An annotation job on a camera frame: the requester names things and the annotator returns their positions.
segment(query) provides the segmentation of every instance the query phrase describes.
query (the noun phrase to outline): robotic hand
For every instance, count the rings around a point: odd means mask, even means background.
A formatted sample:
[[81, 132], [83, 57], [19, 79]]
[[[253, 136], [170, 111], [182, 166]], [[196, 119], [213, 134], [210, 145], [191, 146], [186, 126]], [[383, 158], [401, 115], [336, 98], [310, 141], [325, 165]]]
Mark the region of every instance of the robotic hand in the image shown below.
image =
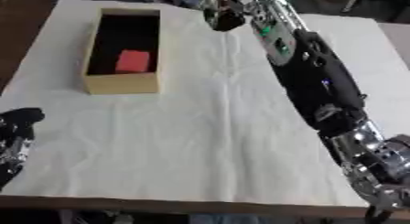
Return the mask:
[[[285, 0], [203, 0], [200, 8], [214, 30], [251, 27], [288, 98], [318, 131], [351, 187], [371, 204], [368, 219], [410, 208], [410, 137], [384, 139], [364, 111], [365, 94], [318, 33], [309, 31]], [[372, 219], [375, 209], [384, 210]]]

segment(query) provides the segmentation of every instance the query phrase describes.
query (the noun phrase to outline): red block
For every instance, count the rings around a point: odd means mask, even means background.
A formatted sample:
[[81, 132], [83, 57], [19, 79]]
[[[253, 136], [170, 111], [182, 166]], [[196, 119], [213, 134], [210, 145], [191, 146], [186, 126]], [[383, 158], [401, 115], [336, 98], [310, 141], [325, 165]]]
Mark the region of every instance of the red block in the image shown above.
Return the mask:
[[115, 73], [140, 73], [148, 71], [149, 52], [123, 50], [117, 60]]

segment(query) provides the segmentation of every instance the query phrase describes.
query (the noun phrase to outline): cardboard box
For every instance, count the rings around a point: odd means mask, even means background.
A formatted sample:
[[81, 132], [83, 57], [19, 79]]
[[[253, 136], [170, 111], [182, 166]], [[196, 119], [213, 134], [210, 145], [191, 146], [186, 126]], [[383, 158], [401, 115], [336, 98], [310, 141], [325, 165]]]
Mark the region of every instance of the cardboard box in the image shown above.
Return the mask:
[[[92, 31], [82, 67], [90, 94], [158, 92], [159, 10], [104, 8]], [[149, 52], [147, 72], [116, 74], [123, 50]]]

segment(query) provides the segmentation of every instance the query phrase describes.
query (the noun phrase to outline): white paper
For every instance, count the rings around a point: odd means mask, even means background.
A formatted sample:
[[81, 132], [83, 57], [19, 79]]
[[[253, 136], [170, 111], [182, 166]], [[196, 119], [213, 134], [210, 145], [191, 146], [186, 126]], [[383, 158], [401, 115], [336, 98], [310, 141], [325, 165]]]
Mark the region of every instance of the white paper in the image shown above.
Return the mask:
[[[91, 96], [80, 77], [100, 7], [161, 10], [158, 94]], [[345, 62], [386, 136], [410, 133], [410, 73], [369, 19], [303, 16]], [[249, 26], [214, 32], [170, 5], [60, 0], [0, 99], [40, 107], [3, 194], [364, 206], [297, 114]]]

